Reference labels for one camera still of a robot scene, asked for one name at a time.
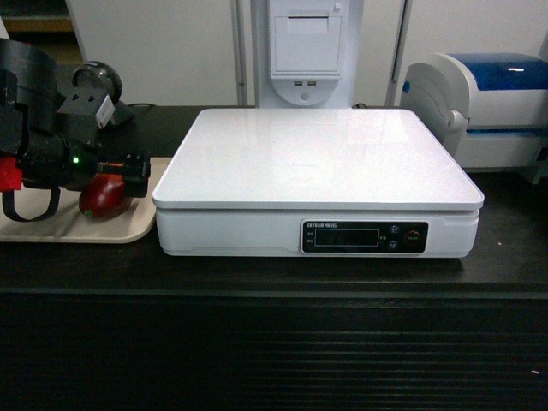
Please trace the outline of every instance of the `robotic arm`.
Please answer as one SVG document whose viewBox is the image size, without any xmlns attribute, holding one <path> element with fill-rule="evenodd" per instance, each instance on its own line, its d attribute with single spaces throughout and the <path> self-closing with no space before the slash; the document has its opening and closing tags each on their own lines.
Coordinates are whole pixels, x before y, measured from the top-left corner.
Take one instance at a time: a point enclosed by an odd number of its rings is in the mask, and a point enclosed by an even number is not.
<svg viewBox="0 0 548 411">
<path fill-rule="evenodd" d="M 60 187 L 82 191 L 97 173 L 122 175 L 126 196 L 146 196 L 150 154 L 112 156 L 98 143 L 98 130 L 115 112 L 108 87 L 75 86 L 65 97 L 57 90 L 55 70 L 44 52 L 0 39 L 0 191 L 3 212 L 15 221 L 53 216 Z M 14 191 L 21 185 L 51 190 L 43 215 L 26 220 L 17 214 Z"/>
</svg>

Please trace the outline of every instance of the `lcd display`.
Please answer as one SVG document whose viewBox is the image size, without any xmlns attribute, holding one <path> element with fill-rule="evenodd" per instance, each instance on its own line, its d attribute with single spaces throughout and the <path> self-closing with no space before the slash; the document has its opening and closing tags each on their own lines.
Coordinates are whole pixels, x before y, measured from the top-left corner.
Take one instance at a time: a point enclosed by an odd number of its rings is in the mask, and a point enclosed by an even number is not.
<svg viewBox="0 0 548 411">
<path fill-rule="evenodd" d="M 316 247 L 377 247 L 378 229 L 316 229 Z"/>
</svg>

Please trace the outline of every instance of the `red apple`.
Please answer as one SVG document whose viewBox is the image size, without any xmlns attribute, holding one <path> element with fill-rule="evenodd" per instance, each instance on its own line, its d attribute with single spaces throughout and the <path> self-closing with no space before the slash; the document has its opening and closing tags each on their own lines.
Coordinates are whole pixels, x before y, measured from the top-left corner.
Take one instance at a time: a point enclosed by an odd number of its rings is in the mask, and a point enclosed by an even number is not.
<svg viewBox="0 0 548 411">
<path fill-rule="evenodd" d="M 125 197 L 126 183 L 122 176 L 97 174 L 92 182 L 80 193 L 80 212 L 86 217 L 116 217 L 125 212 L 133 200 Z"/>
</svg>

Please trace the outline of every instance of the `beige tray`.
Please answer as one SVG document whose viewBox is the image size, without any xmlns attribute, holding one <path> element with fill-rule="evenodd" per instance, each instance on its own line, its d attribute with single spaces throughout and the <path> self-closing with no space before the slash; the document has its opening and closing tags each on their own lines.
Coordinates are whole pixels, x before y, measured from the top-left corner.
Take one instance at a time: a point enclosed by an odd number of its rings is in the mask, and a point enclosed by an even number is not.
<svg viewBox="0 0 548 411">
<path fill-rule="evenodd" d="M 165 171 L 170 158 L 153 158 L 148 194 L 134 199 L 129 210 L 109 219 L 84 217 L 78 210 L 79 192 L 61 190 L 57 214 L 35 223 L 17 223 L 0 213 L 0 241 L 10 242 L 97 242 L 125 243 L 140 239 L 154 224 L 156 207 L 152 190 Z M 15 209 L 25 218 L 42 214 L 48 206 L 49 190 L 23 188 L 15 193 Z"/>
</svg>

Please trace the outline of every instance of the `black strap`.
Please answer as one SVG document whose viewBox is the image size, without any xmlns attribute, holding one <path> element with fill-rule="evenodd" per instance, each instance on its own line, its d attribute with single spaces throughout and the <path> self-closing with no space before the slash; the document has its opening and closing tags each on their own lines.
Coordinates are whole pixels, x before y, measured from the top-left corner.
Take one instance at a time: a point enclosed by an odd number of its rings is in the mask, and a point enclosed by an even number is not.
<svg viewBox="0 0 548 411">
<path fill-rule="evenodd" d="M 46 218 L 50 218 L 54 216 L 55 213 L 57 212 L 57 208 L 59 207 L 60 197 L 61 197 L 61 190 L 59 189 L 59 187 L 52 188 L 51 196 L 50 196 L 50 204 L 48 205 L 48 209 L 45 211 L 45 213 L 35 218 L 26 219 L 21 217 L 19 214 L 17 214 L 17 211 L 15 211 L 14 190 L 7 191 L 5 193 L 2 193 L 3 213 L 10 220 L 17 221 L 19 223 L 33 223 L 36 221 L 46 220 Z"/>
</svg>

